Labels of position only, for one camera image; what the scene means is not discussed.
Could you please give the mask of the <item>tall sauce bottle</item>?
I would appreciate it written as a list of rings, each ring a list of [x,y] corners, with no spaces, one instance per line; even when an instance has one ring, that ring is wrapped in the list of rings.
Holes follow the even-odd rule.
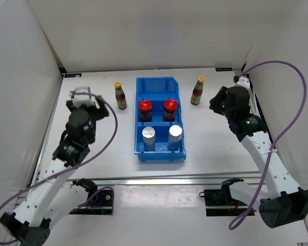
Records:
[[[120,110],[125,110],[127,108],[127,102],[126,102],[126,97],[125,93],[122,89],[122,85],[119,81],[114,83],[115,87],[115,99],[117,101],[118,108]]]
[[[202,93],[203,93],[203,84],[204,84],[205,78],[203,76],[198,77],[197,83],[195,84],[195,87],[193,89],[190,103],[192,105],[198,105],[200,103]]]

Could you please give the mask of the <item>red-lid sauce jar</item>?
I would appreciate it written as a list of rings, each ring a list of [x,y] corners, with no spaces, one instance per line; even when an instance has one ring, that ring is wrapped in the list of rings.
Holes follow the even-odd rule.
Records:
[[[140,112],[140,120],[143,122],[150,122],[152,120],[152,102],[148,99],[143,99],[138,103]]]
[[[164,115],[165,121],[174,121],[176,117],[176,110],[178,108],[178,102],[175,99],[169,98],[164,102]]]

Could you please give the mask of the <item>silver can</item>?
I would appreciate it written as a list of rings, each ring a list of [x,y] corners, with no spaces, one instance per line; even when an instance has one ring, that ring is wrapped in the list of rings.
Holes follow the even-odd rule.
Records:
[[[169,128],[168,133],[168,148],[171,150],[178,150],[182,139],[182,128],[179,125],[173,125]]]
[[[142,137],[145,151],[155,150],[156,132],[153,127],[145,127],[142,130]]]

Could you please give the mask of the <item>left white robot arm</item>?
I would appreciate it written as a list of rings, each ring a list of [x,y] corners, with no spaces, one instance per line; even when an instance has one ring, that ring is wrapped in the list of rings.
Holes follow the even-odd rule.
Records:
[[[66,102],[70,116],[52,161],[41,179],[24,190],[25,200],[12,213],[0,217],[1,225],[23,245],[43,245],[53,227],[70,212],[96,203],[102,191],[93,181],[74,181],[59,191],[75,171],[99,156],[86,160],[95,142],[96,123],[114,110],[101,96],[74,91]]]

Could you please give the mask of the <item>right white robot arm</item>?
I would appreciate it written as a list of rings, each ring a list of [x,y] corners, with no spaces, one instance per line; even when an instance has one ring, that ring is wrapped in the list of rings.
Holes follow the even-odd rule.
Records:
[[[302,189],[287,171],[270,141],[266,124],[250,112],[249,99],[245,87],[223,86],[210,100],[210,109],[225,116],[262,175],[257,188],[241,178],[224,181],[220,198],[227,205],[235,201],[246,204],[269,228],[303,220],[308,214],[308,190]]]

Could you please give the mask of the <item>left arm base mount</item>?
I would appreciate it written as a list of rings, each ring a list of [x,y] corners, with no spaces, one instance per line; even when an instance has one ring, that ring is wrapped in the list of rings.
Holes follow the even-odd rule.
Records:
[[[112,215],[114,205],[114,189],[102,187],[96,196],[86,205],[74,209],[70,215]]]

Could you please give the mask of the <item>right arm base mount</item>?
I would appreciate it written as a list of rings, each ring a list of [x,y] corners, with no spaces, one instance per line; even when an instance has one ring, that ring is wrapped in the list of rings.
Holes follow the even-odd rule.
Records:
[[[246,211],[247,205],[243,202],[232,200],[228,203],[217,189],[204,190],[199,194],[205,201],[207,217],[236,217]]]

